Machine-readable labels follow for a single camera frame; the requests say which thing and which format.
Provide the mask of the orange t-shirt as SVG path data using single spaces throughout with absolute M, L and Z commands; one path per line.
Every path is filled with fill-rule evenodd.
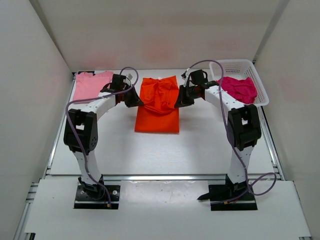
M 178 93 L 179 87 L 175 76 L 161 79 L 143 78 L 139 93 L 143 106 L 138 107 L 134 131 L 178 134 L 180 117 L 179 109 L 175 108 Z

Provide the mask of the light pink t-shirt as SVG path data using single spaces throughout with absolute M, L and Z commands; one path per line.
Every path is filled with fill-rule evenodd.
M 112 81 L 112 71 L 101 73 L 81 72 L 75 76 L 73 101 L 91 99 L 98 96 L 101 89 Z

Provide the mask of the magenta t-shirt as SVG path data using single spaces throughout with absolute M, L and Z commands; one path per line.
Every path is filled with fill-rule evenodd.
M 253 104 L 258 96 L 257 89 L 250 77 L 238 80 L 233 77 L 224 76 L 221 88 L 234 99 L 246 105 Z

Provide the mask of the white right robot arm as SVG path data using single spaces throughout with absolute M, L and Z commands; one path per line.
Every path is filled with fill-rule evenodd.
M 181 75 L 184 83 L 179 86 L 175 108 L 188 107 L 195 99 L 202 98 L 216 107 L 221 107 L 222 119 L 225 121 L 227 140 L 232 147 L 230 167 L 225 184 L 231 192 L 247 188 L 248 166 L 252 151 L 261 138 L 261 126 L 257 107 L 244 104 L 222 88 L 226 76 L 220 80 L 208 80 L 203 70 Z

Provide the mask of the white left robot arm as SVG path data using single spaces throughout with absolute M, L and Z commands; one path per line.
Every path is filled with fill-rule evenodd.
M 114 74 L 95 95 L 75 99 L 66 107 L 63 142 L 77 160 L 82 190 L 95 198 L 107 191 L 95 155 L 98 120 L 121 102 L 128 108 L 144 105 L 132 79 L 131 74 Z

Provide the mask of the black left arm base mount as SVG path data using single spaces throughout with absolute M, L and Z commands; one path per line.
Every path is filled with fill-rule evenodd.
M 121 195 L 119 184 L 105 184 L 108 194 L 104 188 L 86 189 L 84 184 L 78 183 L 74 198 L 74 209 L 93 210 L 118 210 Z

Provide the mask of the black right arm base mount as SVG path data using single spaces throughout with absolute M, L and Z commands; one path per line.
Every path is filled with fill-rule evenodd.
M 208 192 L 200 195 L 198 201 L 210 202 L 211 211 L 256 211 L 255 196 L 249 192 L 246 182 L 233 184 L 209 184 Z

